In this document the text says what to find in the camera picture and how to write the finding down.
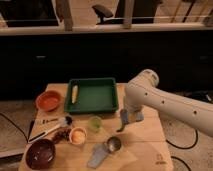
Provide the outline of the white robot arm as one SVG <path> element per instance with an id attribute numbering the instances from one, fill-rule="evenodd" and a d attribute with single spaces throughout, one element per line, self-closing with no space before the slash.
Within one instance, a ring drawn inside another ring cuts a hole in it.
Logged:
<path id="1" fill-rule="evenodd" d="M 127 113 L 138 113 L 145 105 L 213 137 L 213 104 L 160 90 L 158 84 L 159 77 L 151 69 L 131 79 L 124 88 L 123 107 Z"/>

